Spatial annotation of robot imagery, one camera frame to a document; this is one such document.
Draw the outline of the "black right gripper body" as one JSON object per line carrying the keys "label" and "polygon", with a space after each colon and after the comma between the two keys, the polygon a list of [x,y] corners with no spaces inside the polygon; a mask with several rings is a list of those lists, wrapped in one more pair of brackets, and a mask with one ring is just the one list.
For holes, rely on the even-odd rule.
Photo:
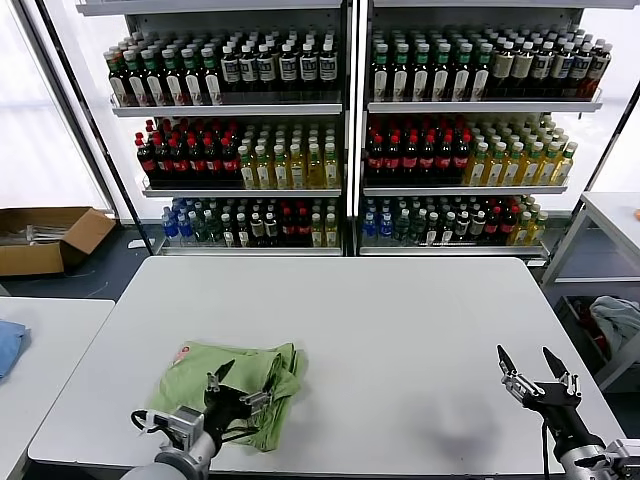
{"label": "black right gripper body", "polygon": [[567,394],[566,388],[559,383],[540,383],[538,387],[543,393],[526,393],[523,406],[543,417],[556,442],[585,443],[588,429],[577,411],[581,400]]}

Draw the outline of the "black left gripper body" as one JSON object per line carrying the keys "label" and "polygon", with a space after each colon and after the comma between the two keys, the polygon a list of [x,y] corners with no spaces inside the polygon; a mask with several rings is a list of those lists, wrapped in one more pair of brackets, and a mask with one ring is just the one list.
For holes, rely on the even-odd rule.
{"label": "black left gripper body", "polygon": [[228,394],[206,396],[204,392],[204,431],[214,443],[225,443],[254,435],[256,426],[250,425],[250,419],[261,408],[250,408],[240,398],[244,393],[231,388]]}

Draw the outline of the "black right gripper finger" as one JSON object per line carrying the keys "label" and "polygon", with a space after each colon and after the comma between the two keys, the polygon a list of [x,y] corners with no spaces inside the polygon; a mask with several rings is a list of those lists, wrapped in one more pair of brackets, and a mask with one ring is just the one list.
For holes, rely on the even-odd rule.
{"label": "black right gripper finger", "polygon": [[510,356],[502,345],[497,346],[499,367],[502,371],[501,383],[506,390],[516,399],[536,398],[543,396],[543,389],[534,382],[529,381],[518,372]]}
{"label": "black right gripper finger", "polygon": [[581,390],[578,375],[571,373],[563,361],[547,347],[543,347],[542,352],[554,378],[564,386],[566,394],[573,397],[580,397]]}

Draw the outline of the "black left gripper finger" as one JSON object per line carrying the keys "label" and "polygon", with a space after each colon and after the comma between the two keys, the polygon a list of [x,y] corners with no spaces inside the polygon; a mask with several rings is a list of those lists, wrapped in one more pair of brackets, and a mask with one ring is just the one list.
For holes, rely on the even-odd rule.
{"label": "black left gripper finger", "polygon": [[234,364],[235,360],[232,359],[219,366],[215,372],[207,373],[207,385],[205,389],[206,396],[228,394],[231,391],[228,386],[223,384],[223,380],[228,375]]}
{"label": "black left gripper finger", "polygon": [[269,380],[263,388],[253,394],[247,394],[240,398],[240,401],[250,408],[265,408],[272,401],[273,382]]}

